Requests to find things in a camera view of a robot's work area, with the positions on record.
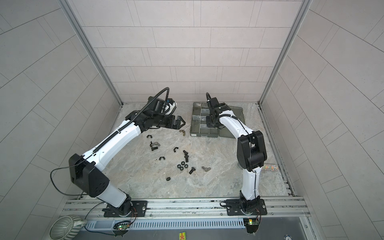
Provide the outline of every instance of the marble surface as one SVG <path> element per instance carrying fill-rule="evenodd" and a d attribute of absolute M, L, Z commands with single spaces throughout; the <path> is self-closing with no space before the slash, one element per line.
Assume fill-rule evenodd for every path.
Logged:
<path fill-rule="evenodd" d="M 270 142 L 254 103 L 227 103 L 243 108 L 245 123 L 264 134 L 268 159 L 275 164 Z M 133 110 L 144 104 L 125 104 L 116 121 L 117 127 Z M 229 138 L 191 137 L 189 134 L 192 103 L 180 103 L 174 115 L 186 121 L 185 136 L 173 129 L 150 129 L 133 139 L 110 161 L 103 171 L 111 182 L 132 198 L 238 197 L 242 187 L 242 170 L 237 167 L 237 141 Z M 160 147 L 151 151 L 150 142 Z M 184 161 L 183 150 L 189 153 L 189 167 L 180 171 L 176 166 Z M 211 167 L 205 172 L 202 166 Z M 191 167 L 196 171 L 188 173 Z M 279 171 L 262 170 L 259 192 L 261 196 L 287 195 Z"/>

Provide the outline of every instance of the hex bolt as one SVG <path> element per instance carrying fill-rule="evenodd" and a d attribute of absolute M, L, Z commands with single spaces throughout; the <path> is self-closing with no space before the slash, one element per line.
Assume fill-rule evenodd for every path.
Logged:
<path fill-rule="evenodd" d="M 196 168 L 192 167 L 191 171 L 189 171 L 189 174 L 192 174 L 194 170 L 196 170 Z"/>

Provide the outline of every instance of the tiled wall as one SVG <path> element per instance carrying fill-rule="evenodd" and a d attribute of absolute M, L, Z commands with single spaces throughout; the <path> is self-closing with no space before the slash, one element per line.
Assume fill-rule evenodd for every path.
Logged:
<path fill-rule="evenodd" d="M 68 0 L 123 102 L 258 101 L 301 1 Z"/>
<path fill-rule="evenodd" d="M 55 0 L 0 1 L 0 239 L 41 239 L 63 199 L 50 171 L 102 140 L 118 109 Z M 78 194 L 67 169 L 53 180 Z"/>
<path fill-rule="evenodd" d="M 384 237 L 383 16 L 314 0 L 262 105 L 324 239 Z"/>

